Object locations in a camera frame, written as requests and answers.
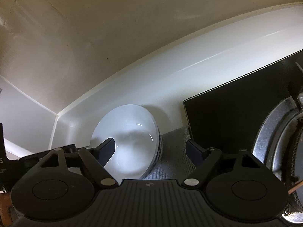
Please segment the grey counter mat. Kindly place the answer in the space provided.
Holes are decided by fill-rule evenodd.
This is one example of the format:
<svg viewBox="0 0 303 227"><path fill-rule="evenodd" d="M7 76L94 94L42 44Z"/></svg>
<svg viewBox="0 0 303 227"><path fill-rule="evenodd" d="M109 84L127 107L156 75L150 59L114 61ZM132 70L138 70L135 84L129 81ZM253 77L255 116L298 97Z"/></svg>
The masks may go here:
<svg viewBox="0 0 303 227"><path fill-rule="evenodd" d="M195 166L185 152L190 139L188 127L183 127L162 135L162 155L146 180L176 179L179 183L188 177Z"/></svg>

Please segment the blue white patterned bowl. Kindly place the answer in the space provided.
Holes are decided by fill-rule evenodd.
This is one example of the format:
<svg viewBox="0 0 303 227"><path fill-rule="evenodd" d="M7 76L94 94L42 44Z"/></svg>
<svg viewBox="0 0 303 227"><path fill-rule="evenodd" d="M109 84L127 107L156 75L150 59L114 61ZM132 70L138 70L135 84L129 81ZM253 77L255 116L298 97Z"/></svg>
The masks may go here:
<svg viewBox="0 0 303 227"><path fill-rule="evenodd" d="M161 157L156 121L139 105L122 105L108 112L96 126L89 146L95 148L107 138L113 138L116 148L104 168L118 183L144 179Z"/></svg>

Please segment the black gas stove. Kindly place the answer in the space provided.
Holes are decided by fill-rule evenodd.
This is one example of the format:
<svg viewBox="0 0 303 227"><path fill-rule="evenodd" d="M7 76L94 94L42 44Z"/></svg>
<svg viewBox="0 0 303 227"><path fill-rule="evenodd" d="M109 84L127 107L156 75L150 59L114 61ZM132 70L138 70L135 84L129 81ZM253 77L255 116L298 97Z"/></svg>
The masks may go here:
<svg viewBox="0 0 303 227"><path fill-rule="evenodd" d="M222 151L177 191L190 226L302 226L302 52L184 102L190 140Z"/></svg>

